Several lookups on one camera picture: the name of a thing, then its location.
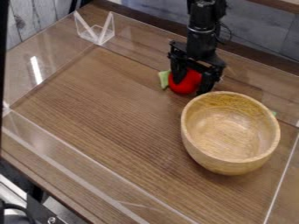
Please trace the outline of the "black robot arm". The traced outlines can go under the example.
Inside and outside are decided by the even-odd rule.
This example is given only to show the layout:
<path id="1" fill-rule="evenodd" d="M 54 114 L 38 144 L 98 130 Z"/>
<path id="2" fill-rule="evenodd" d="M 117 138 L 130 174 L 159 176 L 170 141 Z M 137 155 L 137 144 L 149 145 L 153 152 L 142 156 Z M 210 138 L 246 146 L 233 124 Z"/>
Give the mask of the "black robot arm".
<path id="1" fill-rule="evenodd" d="M 221 81 L 227 66 L 217 54 L 227 0 L 187 0 L 187 10 L 187 41 L 170 42 L 169 87 L 181 95 L 202 95 L 209 93 Z"/>

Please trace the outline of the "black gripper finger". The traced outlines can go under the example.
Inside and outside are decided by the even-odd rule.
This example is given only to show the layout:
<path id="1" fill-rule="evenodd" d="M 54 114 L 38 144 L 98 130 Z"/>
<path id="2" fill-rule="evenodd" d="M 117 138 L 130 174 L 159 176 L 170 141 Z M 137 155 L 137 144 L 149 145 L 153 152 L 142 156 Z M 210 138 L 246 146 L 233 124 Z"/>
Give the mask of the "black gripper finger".
<path id="1" fill-rule="evenodd" d="M 186 59 L 171 57 L 173 80 L 175 84 L 181 84 L 187 74 Z"/>
<path id="2" fill-rule="evenodd" d="M 202 74 L 201 85 L 197 94 L 203 95 L 209 93 L 215 84 L 215 70 L 210 69 Z"/>

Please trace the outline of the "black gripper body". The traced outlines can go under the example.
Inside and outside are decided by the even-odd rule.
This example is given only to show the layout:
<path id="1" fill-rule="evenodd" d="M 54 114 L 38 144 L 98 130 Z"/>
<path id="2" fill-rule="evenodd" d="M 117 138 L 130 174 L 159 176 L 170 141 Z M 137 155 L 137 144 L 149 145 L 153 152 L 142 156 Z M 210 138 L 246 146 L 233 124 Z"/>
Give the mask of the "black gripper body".
<path id="1" fill-rule="evenodd" d="M 214 69 L 215 81 L 221 79 L 227 64 L 217 54 L 217 40 L 187 40 L 186 42 L 173 40 L 170 42 L 170 47 L 170 60 L 171 57 L 186 59 L 187 70 L 194 69 L 201 74 L 207 70 Z"/>

